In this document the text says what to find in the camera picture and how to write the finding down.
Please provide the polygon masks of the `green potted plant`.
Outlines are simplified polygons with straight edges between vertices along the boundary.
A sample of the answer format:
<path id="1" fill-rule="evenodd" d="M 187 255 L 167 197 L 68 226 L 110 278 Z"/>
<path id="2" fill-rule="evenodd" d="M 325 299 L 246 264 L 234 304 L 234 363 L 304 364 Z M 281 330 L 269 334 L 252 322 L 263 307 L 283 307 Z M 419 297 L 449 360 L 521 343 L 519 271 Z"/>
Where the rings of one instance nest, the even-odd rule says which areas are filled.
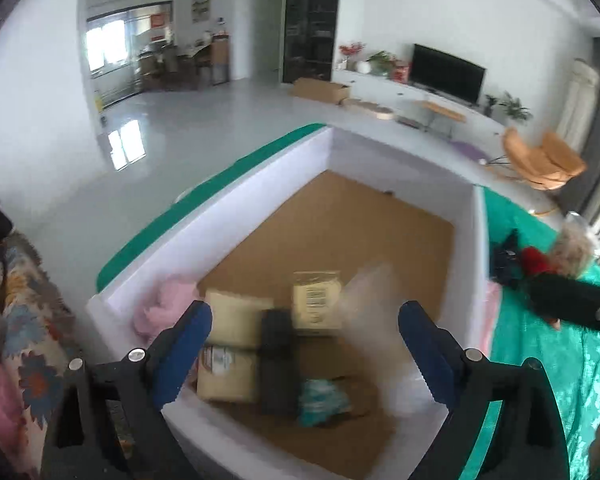
<path id="1" fill-rule="evenodd" d="M 504 92 L 500 99 L 500 107 L 505 116 L 517 124 L 525 124 L 533 118 L 533 114 L 528 107 L 523 106 L 519 98 L 515 98 L 509 92 Z"/>

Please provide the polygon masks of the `purple floor mat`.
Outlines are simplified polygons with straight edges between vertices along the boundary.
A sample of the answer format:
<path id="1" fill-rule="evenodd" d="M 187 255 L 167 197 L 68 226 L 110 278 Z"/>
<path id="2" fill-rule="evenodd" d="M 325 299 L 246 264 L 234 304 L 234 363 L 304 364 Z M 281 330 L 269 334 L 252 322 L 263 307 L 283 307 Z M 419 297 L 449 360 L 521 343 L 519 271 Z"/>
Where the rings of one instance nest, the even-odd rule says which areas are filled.
<path id="1" fill-rule="evenodd" d="M 477 148 L 470 143 L 451 140 L 450 145 L 454 150 L 457 150 L 460 154 L 473 162 L 478 162 L 480 165 L 485 165 L 489 160 L 489 156 L 483 150 L 480 150 L 480 148 Z"/>

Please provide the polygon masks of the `wooden bench with metal legs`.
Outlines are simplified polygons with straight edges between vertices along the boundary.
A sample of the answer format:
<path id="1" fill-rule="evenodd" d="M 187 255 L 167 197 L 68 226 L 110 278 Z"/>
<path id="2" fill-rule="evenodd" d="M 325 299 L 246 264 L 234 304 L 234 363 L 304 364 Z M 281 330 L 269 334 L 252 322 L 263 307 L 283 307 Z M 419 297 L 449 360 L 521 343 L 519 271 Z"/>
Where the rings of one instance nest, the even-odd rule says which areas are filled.
<path id="1" fill-rule="evenodd" d="M 452 139 L 454 127 L 456 125 L 466 124 L 467 122 L 465 114 L 457 112 L 456 110 L 451 110 L 449 107 L 437 104 L 436 102 L 416 100 L 415 103 L 428 113 L 426 122 L 422 124 L 422 130 L 425 132 L 437 133 L 445 139 Z M 434 123 L 437 119 L 443 120 L 448 125 L 448 128 L 445 130 L 434 128 Z"/>

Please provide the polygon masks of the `black beaded scrunchie bundle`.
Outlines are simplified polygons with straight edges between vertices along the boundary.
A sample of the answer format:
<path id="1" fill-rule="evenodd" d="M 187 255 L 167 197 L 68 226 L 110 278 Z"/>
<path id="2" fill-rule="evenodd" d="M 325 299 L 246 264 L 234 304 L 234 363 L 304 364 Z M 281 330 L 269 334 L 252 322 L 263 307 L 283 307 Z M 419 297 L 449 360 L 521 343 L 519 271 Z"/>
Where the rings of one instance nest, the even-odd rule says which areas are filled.
<path id="1" fill-rule="evenodd" d="M 516 229 L 501 241 L 493 243 L 490 251 L 490 278 L 495 283 L 517 289 L 524 274 L 519 261 L 519 233 Z"/>

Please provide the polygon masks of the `pink mesh bath pouf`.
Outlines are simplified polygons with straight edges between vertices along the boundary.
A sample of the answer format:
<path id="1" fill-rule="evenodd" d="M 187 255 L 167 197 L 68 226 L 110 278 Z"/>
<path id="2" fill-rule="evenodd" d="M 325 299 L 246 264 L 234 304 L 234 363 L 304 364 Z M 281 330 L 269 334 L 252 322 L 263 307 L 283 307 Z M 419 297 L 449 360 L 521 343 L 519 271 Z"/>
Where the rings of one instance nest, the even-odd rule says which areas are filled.
<path id="1" fill-rule="evenodd" d="M 168 278 L 159 285 L 154 300 L 136 309 L 134 330 L 151 344 L 161 332 L 173 327 L 196 300 L 201 300 L 201 296 L 195 281 Z"/>

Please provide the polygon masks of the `floral patterned sofa cover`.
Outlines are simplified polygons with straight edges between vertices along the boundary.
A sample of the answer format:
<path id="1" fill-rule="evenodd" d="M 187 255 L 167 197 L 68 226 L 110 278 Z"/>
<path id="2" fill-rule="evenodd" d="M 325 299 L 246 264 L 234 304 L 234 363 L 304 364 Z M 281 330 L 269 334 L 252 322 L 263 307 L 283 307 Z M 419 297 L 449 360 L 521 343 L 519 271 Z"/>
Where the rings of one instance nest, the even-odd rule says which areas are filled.
<path id="1" fill-rule="evenodd" d="M 82 354 L 76 319 L 40 255 L 11 232 L 0 242 L 0 452 L 18 476 L 40 476 L 62 376 Z"/>

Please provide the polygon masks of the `red yarn balls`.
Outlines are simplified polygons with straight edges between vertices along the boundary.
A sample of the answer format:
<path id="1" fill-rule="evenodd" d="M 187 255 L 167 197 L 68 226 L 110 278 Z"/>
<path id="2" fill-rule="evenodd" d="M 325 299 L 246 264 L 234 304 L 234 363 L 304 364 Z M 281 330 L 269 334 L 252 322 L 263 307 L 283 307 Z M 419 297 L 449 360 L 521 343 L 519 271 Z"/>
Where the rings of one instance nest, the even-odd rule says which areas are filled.
<path id="1" fill-rule="evenodd" d="M 518 254 L 518 261 L 522 274 L 526 278 L 557 273 L 556 266 L 550 261 L 548 255 L 533 246 L 522 248 Z"/>

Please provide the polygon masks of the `small beige packaged box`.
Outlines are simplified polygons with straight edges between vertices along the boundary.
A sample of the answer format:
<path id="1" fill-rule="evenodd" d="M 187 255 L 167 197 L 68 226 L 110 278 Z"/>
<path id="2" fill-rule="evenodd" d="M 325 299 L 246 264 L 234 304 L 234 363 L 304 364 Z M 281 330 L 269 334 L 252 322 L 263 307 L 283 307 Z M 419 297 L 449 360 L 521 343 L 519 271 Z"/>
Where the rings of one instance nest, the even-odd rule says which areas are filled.
<path id="1" fill-rule="evenodd" d="M 338 271 L 294 274 L 291 317 L 301 335 L 332 335 L 340 330 L 337 310 L 342 285 Z"/>

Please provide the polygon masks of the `clear bag of sticks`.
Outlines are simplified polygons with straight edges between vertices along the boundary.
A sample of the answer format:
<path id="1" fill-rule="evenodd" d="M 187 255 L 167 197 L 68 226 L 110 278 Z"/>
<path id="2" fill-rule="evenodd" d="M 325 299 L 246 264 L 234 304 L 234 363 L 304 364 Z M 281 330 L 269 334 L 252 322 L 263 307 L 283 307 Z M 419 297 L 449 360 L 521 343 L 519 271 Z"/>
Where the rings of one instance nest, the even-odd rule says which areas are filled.
<path id="1" fill-rule="evenodd" d="M 432 397 L 399 332 L 398 314 L 405 301 L 389 263 L 363 266 L 338 299 L 340 334 L 361 359 L 389 414 L 441 418 L 448 410 Z"/>

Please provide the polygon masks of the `pink cloths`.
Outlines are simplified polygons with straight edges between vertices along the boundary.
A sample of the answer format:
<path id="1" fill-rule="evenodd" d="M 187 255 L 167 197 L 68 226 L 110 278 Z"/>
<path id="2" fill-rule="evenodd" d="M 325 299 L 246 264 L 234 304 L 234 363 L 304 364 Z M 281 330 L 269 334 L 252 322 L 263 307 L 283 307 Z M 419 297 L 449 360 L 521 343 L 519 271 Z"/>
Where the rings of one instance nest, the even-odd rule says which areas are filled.
<path id="1" fill-rule="evenodd" d="M 493 336 L 498 324 L 502 302 L 502 286 L 494 281 L 486 284 L 486 299 L 484 300 L 484 318 L 480 337 L 480 351 L 488 358 L 491 354 Z"/>

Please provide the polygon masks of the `pale green chair seat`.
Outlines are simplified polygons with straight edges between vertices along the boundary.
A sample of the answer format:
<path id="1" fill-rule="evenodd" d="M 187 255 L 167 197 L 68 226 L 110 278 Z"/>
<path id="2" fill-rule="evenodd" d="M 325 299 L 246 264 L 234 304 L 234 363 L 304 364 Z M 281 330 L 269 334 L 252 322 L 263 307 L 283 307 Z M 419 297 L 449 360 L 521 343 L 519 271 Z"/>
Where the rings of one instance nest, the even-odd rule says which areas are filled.
<path id="1" fill-rule="evenodd" d="M 181 200 L 184 200 L 184 198 L 190 194 L 193 191 L 194 188 L 186 188 L 186 190 L 184 190 L 183 192 L 181 192 L 180 194 L 178 194 L 178 196 L 175 197 L 175 200 L 173 201 L 174 204 L 179 203 Z"/>

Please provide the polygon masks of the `oval wooden floor board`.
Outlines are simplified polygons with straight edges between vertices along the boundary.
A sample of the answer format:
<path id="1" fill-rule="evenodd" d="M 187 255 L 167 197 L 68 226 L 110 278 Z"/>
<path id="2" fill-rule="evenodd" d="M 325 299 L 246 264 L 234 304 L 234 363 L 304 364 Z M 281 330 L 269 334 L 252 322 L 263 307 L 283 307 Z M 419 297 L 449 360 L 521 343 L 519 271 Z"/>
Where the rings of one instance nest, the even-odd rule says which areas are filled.
<path id="1" fill-rule="evenodd" d="M 363 101 L 359 99 L 345 99 L 340 105 L 351 112 L 363 113 L 380 120 L 393 120 L 394 111 L 385 106 L 374 102 Z"/>

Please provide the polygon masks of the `beige cloth with band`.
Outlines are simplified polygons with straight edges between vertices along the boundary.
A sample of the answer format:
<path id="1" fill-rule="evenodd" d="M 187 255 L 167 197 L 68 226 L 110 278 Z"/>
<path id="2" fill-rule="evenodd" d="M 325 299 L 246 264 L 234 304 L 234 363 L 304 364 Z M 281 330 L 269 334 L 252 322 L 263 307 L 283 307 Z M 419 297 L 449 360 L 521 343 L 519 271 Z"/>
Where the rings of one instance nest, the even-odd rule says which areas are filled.
<path id="1" fill-rule="evenodd" d="M 207 402 L 254 403 L 259 393 L 258 351 L 271 298 L 209 288 L 212 327 L 198 358 L 196 393 Z"/>

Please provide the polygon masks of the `green patterned small item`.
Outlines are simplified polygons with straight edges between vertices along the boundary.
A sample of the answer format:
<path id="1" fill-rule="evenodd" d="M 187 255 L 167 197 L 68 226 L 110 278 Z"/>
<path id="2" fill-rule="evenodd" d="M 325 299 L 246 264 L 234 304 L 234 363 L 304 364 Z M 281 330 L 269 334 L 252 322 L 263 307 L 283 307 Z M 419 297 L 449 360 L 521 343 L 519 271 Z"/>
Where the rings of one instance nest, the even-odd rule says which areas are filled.
<path id="1" fill-rule="evenodd" d="M 302 382 L 298 397 L 298 424 L 303 428 L 322 426 L 333 418 L 350 414 L 352 403 L 342 386 L 342 377 L 312 378 Z"/>

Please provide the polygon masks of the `black bag bundle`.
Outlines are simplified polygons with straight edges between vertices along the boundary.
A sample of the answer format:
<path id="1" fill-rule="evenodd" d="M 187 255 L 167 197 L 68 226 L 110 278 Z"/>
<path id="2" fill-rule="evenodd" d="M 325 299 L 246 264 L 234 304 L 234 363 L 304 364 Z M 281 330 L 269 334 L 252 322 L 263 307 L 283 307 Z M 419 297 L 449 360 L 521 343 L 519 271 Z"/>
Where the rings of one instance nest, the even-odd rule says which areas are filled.
<path id="1" fill-rule="evenodd" d="M 261 318 L 259 399 L 264 414 L 295 418 L 301 377 L 297 338 L 288 309 L 266 310 Z"/>

